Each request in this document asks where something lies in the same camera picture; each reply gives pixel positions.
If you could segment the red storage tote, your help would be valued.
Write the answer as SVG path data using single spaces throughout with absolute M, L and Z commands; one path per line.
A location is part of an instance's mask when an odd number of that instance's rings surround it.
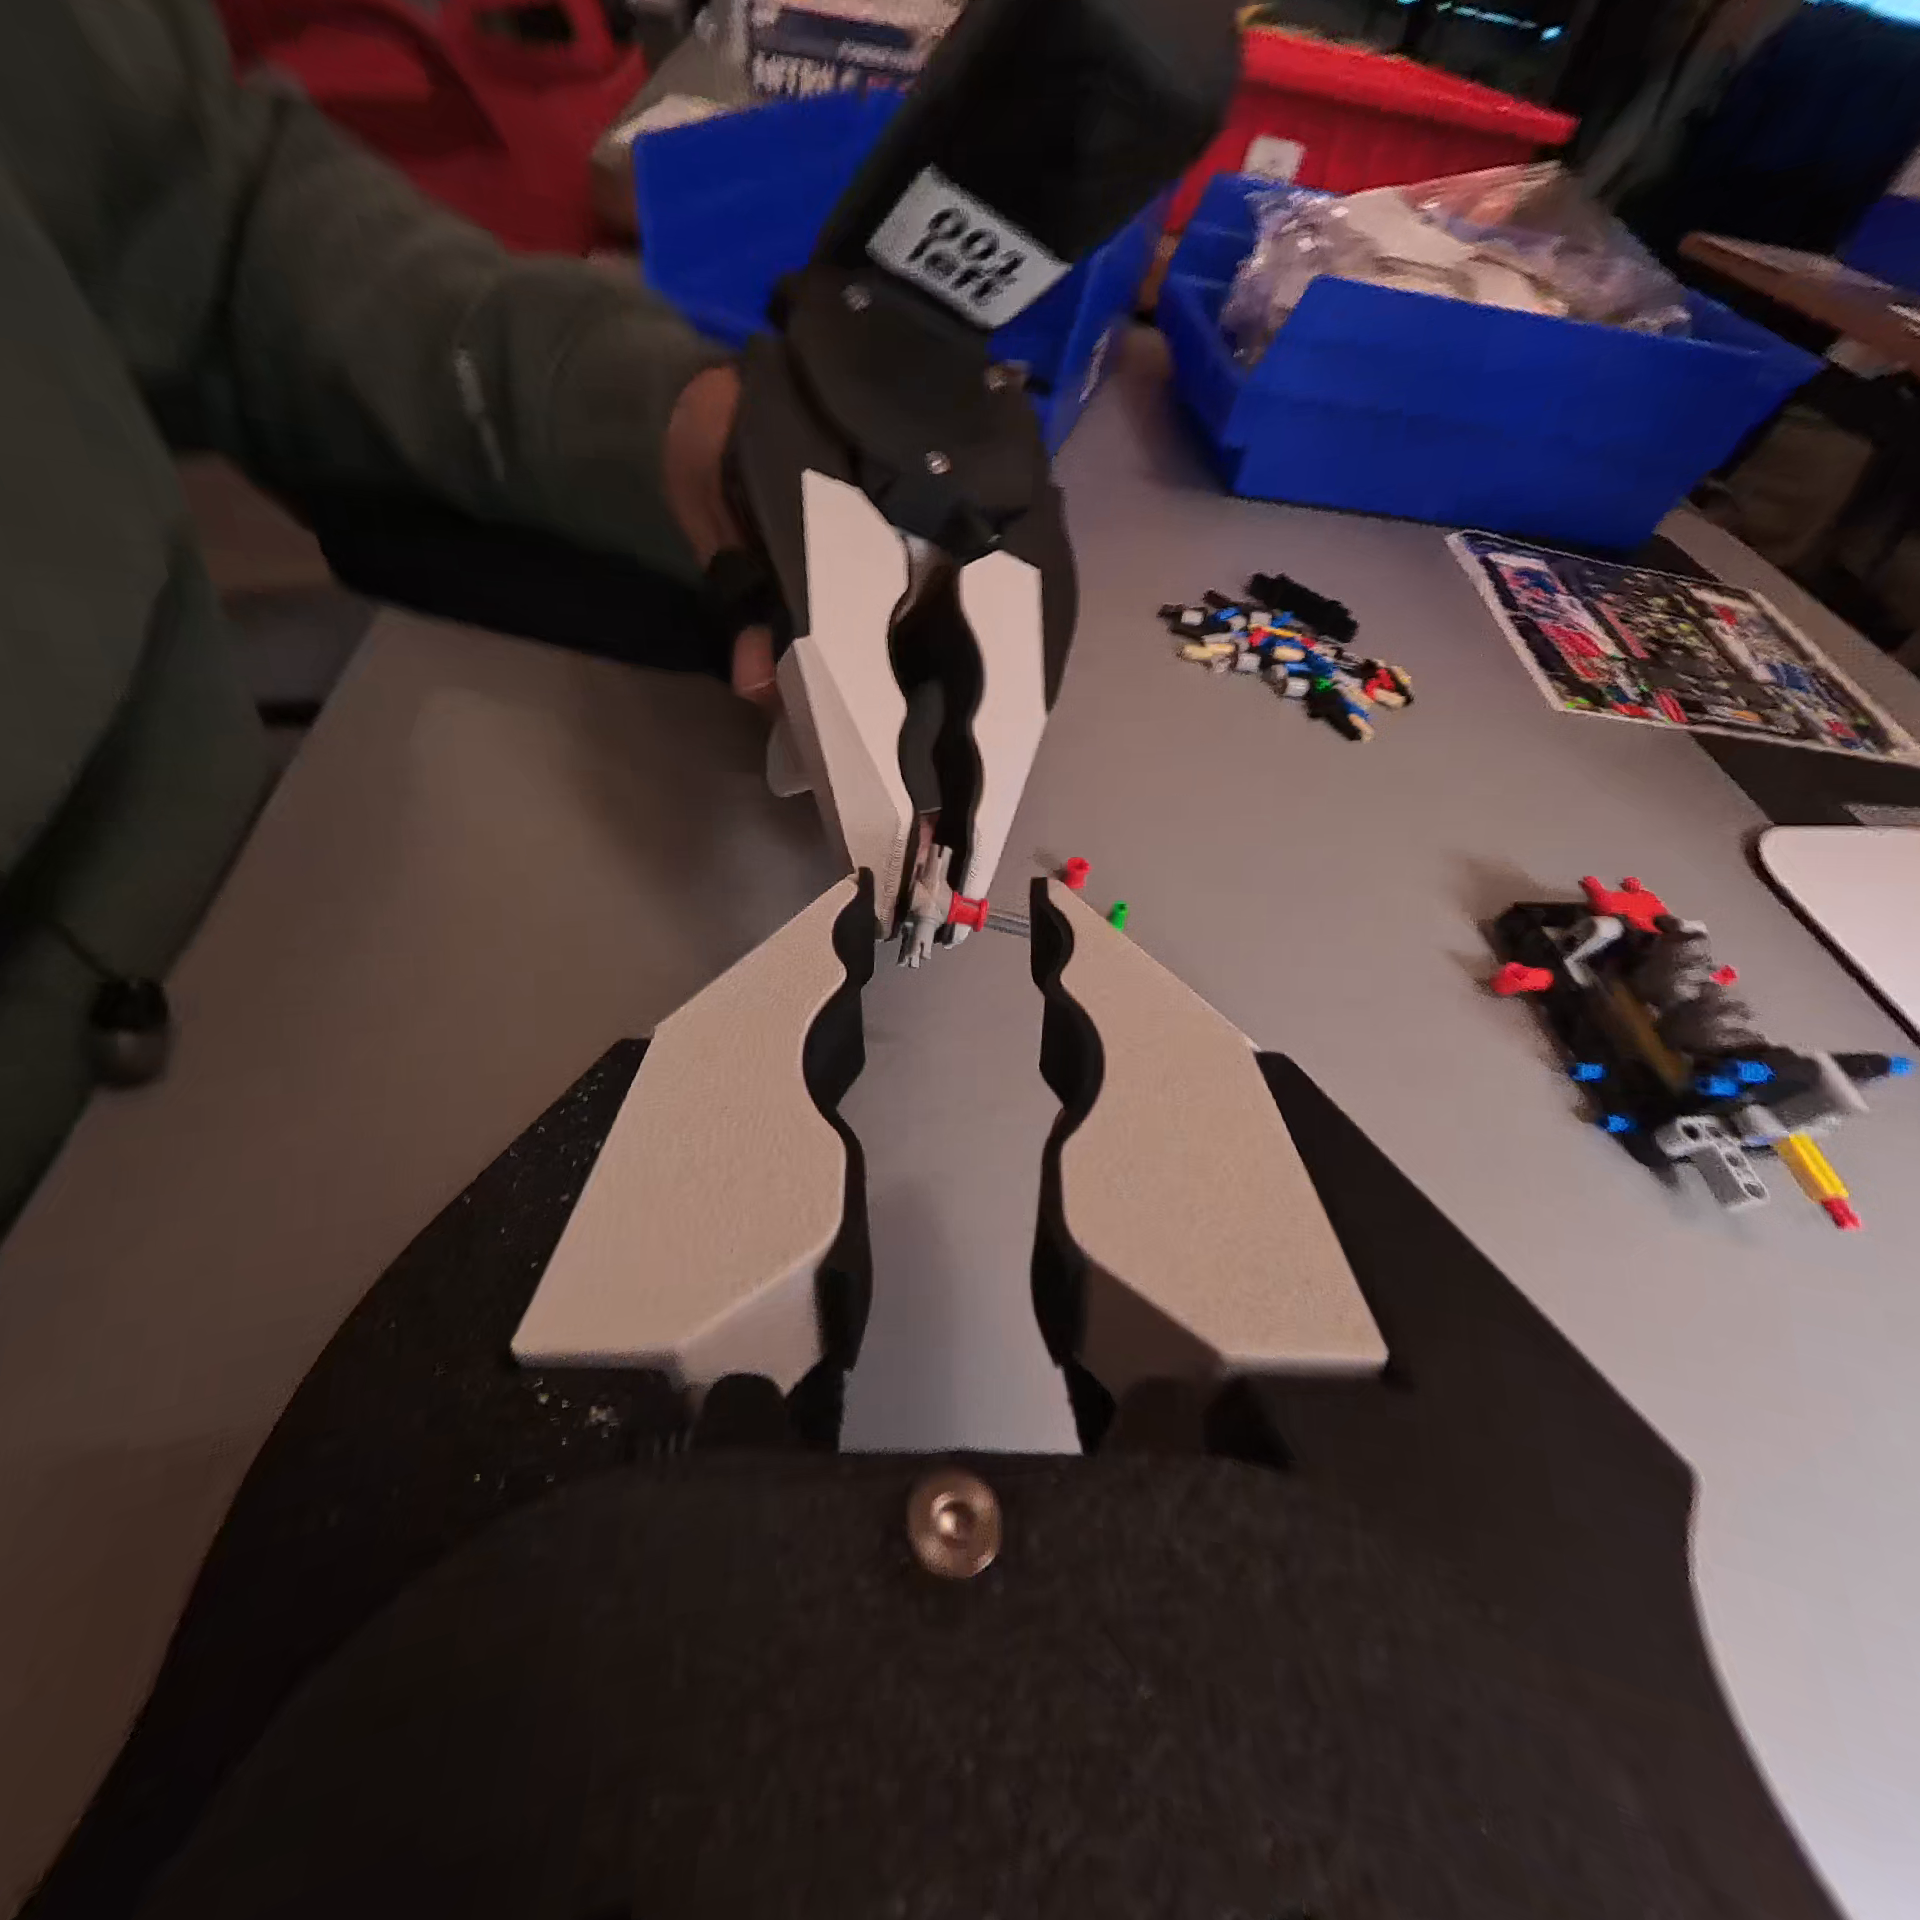
M 1402 54 L 1245 26 L 1234 102 L 1175 190 L 1166 229 L 1188 226 L 1214 176 L 1349 193 L 1529 161 L 1575 130 L 1565 111 Z

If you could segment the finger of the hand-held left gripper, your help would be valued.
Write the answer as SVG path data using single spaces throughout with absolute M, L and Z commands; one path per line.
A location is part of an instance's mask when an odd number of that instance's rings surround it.
M 1043 576 L 1028 561 L 993 552 L 959 567 L 962 620 L 956 765 L 943 782 L 951 886 L 983 900 L 1002 863 L 1026 778 L 1050 718 L 1043 653 Z
M 892 660 L 907 551 L 857 487 L 820 471 L 802 473 L 799 516 L 807 614 L 774 673 L 769 785 L 782 799 L 817 799 L 849 869 L 874 874 L 876 921 L 898 922 L 921 840 Z

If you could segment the red plastic container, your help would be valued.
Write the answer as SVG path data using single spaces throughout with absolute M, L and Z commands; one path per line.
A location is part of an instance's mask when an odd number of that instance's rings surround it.
M 516 250 L 587 255 L 591 152 L 649 74 L 596 2 L 220 2 L 233 61 L 300 85 L 430 199 Z

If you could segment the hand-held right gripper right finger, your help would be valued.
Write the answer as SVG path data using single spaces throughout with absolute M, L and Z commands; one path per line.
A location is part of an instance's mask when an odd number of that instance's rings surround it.
M 1028 895 L 1043 1145 L 1030 1300 L 1077 1437 L 1124 1401 L 1379 1377 L 1387 1344 L 1261 1049 L 1063 879 Z

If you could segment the small grey lego axle assembly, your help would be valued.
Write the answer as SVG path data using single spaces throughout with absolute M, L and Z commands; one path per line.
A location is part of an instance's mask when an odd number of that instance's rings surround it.
M 994 910 L 985 895 L 962 895 L 949 885 L 954 855 L 926 840 L 906 878 L 897 928 L 897 962 L 921 968 L 940 948 L 957 946 L 971 933 L 994 929 L 1028 938 L 1026 914 Z

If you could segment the blue storage bin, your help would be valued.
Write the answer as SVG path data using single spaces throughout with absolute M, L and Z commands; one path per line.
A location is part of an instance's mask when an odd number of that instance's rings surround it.
M 849 88 L 638 132 L 631 168 L 646 282 L 707 338 L 746 345 L 900 100 L 889 88 Z M 1067 444 L 1101 383 L 1171 201 L 1171 186 L 1162 190 L 993 336 L 994 356 L 1023 370 L 1050 453 Z
M 1686 289 L 1661 338 L 1318 278 L 1245 368 L 1221 309 L 1254 176 L 1214 176 L 1159 288 L 1171 391 L 1247 497 L 1627 551 L 1822 368 Z

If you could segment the person's left hand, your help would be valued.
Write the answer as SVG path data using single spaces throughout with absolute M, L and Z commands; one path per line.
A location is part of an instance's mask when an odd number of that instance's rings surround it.
M 731 364 L 707 368 L 681 391 L 663 437 L 663 492 L 691 554 L 707 568 L 746 545 L 730 503 L 727 453 L 741 398 Z M 778 647 L 763 625 L 731 637 L 730 682 L 735 696 L 774 713 Z

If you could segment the black lego chassis assembly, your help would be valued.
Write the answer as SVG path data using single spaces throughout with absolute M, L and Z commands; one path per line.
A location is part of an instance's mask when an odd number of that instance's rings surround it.
M 1709 929 L 1637 878 L 1511 902 L 1485 934 L 1487 991 L 1533 1007 L 1596 1130 L 1726 1214 L 1762 1208 L 1774 1169 L 1838 1232 L 1860 1232 L 1828 1140 L 1914 1058 L 1771 1039 Z

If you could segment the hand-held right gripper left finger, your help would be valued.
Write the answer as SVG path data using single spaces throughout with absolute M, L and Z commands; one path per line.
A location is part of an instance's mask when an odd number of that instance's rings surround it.
M 874 1306 L 862 1150 L 874 878 L 830 885 L 661 1021 L 515 1335 L 527 1368 L 841 1381 Z

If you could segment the lego instruction booklet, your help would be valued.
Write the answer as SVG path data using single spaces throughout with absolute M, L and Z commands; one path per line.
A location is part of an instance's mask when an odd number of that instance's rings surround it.
M 1559 713 L 1916 765 L 1916 737 L 1751 589 L 1485 532 L 1447 549 Z

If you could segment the clear bag of lego parts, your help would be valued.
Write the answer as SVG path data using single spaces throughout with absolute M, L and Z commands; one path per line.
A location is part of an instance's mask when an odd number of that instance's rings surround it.
M 1653 338 L 1693 330 L 1681 278 L 1557 160 L 1346 197 L 1274 185 L 1251 207 L 1254 241 L 1221 302 L 1243 365 L 1332 278 Z

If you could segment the person's green sweatshirt torso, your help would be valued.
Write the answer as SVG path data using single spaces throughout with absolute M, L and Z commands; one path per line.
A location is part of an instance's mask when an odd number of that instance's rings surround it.
M 270 778 L 169 426 L 196 423 L 237 106 L 210 5 L 5 5 L 5 1226 Z

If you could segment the pile of small lego pieces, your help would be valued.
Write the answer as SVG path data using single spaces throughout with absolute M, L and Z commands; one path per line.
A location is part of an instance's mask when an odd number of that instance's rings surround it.
M 1287 706 L 1351 743 L 1374 737 L 1379 713 L 1402 713 L 1414 704 L 1411 676 L 1389 660 L 1367 655 L 1358 647 L 1361 630 L 1351 644 L 1332 644 L 1297 623 L 1275 622 L 1247 597 L 1221 592 L 1164 604 L 1159 622 L 1175 640 L 1178 657 L 1218 679 L 1260 680 Z

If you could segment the disposable glove box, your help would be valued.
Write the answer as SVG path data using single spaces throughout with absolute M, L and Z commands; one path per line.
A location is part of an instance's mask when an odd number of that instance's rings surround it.
M 743 54 L 766 97 L 909 87 L 962 2 L 748 2 Z

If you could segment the black lego panel piece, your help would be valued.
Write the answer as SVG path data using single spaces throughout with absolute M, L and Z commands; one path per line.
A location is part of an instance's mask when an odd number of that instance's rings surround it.
M 1245 581 L 1245 594 L 1266 608 L 1275 622 L 1297 623 L 1318 640 L 1351 644 L 1358 633 L 1356 614 L 1337 598 L 1316 592 L 1283 570 L 1257 570 Z

